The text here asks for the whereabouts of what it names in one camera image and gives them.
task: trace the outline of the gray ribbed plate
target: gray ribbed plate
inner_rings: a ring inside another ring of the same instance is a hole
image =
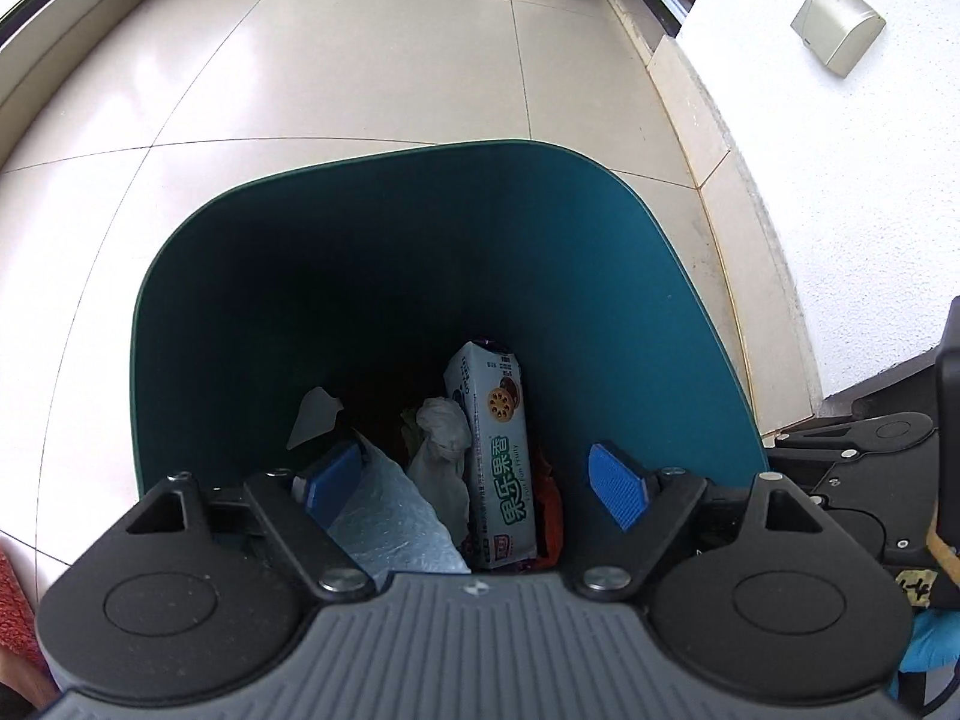
[[[552,574],[401,574],[330,607],[286,661],[212,701],[115,707],[71,692],[50,720],[904,720],[875,693],[836,707],[762,707],[661,654],[627,605],[592,603]]]

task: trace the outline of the light blue cloth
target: light blue cloth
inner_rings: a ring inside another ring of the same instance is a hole
[[[960,611],[922,611],[913,618],[913,635],[906,648],[899,671],[904,673],[933,671],[960,661]],[[894,678],[890,694],[899,695]]]

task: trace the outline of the green object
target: green object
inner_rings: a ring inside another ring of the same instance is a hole
[[[599,440],[719,484],[766,467],[727,356],[646,207],[584,156],[513,141],[282,173],[186,220],[133,322],[141,490],[181,469],[231,485],[285,466],[299,402],[318,385],[398,435],[397,415],[440,394],[448,360],[478,337],[517,354],[530,432],[570,522],[603,511],[587,480]]]

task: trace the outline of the skin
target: skin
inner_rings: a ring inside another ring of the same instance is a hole
[[[37,709],[56,701],[59,690],[30,661],[0,645],[0,683],[16,690]]]

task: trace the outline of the snack package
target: snack package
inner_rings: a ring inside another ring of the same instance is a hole
[[[536,517],[527,425],[517,358],[467,343],[443,375],[446,393],[467,414],[467,488],[478,542],[477,567],[536,557]]]

